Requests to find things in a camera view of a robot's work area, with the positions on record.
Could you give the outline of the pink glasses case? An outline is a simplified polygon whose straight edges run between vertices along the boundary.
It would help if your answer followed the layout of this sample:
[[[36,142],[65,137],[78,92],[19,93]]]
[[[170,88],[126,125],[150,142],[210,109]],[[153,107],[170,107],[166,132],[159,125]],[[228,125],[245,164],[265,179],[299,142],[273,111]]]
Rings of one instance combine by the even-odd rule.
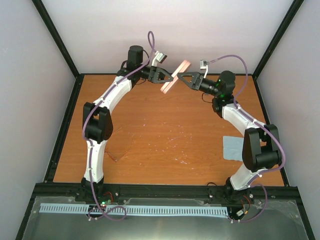
[[[179,73],[184,73],[189,67],[191,63],[188,60],[184,60],[178,67],[177,69],[172,73],[173,80],[170,82],[165,82],[163,86],[161,87],[160,91],[163,94],[167,94],[178,82],[178,74]]]

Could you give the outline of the light blue cleaning cloth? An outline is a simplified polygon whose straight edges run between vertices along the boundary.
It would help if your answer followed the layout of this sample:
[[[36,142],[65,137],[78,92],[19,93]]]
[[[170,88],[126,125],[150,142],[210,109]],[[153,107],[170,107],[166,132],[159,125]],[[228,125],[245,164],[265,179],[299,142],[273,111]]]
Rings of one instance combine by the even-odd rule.
[[[243,144],[243,137],[223,136],[223,158],[242,162]]]

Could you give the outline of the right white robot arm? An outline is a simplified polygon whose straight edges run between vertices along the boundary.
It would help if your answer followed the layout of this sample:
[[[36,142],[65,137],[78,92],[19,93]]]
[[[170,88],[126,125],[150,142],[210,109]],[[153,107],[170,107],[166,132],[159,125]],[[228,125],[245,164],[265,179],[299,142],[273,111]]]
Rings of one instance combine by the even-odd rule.
[[[223,71],[217,81],[207,79],[199,72],[178,73],[177,76],[190,89],[213,96],[213,111],[243,136],[242,165],[226,180],[224,187],[225,199],[235,202],[256,178],[282,163],[278,129],[273,124],[256,120],[242,109],[233,95],[236,86],[233,72]]]

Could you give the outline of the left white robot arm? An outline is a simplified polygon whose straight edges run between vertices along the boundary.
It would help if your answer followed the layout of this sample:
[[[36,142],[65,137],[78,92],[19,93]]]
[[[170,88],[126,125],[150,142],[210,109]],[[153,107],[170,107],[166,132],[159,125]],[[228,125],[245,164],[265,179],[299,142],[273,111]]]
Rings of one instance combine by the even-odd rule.
[[[154,51],[144,62],[144,52],[142,46],[131,46],[127,60],[121,64],[110,87],[97,100],[83,106],[82,136],[87,143],[87,162],[81,186],[92,201],[99,201],[104,195],[103,161],[106,144],[114,129],[112,112],[116,105],[140,79],[155,84],[173,81],[168,71],[157,66],[167,55]]]

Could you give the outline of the transparent orange sunglasses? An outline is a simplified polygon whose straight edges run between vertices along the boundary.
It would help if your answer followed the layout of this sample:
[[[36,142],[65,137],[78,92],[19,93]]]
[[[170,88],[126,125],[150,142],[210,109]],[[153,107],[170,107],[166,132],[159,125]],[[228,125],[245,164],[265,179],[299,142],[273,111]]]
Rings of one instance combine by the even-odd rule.
[[[106,143],[104,153],[112,161],[118,162],[132,148],[135,141],[135,134],[127,127],[121,126],[114,131]]]

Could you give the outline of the black aluminium frame rail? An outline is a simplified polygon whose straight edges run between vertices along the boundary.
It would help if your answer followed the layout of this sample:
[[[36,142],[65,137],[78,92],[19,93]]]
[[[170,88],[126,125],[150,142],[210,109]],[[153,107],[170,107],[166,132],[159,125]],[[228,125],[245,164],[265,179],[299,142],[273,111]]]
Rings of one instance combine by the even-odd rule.
[[[115,203],[131,198],[143,199],[195,199],[206,203],[239,204],[240,199],[253,195],[255,200],[295,200],[300,201],[297,187],[256,186],[251,189],[235,191],[226,186],[215,185],[148,185],[148,184],[103,184],[94,188],[97,199],[112,199]],[[80,183],[37,183],[31,197],[74,197],[78,202],[92,203],[93,192],[90,186]]]

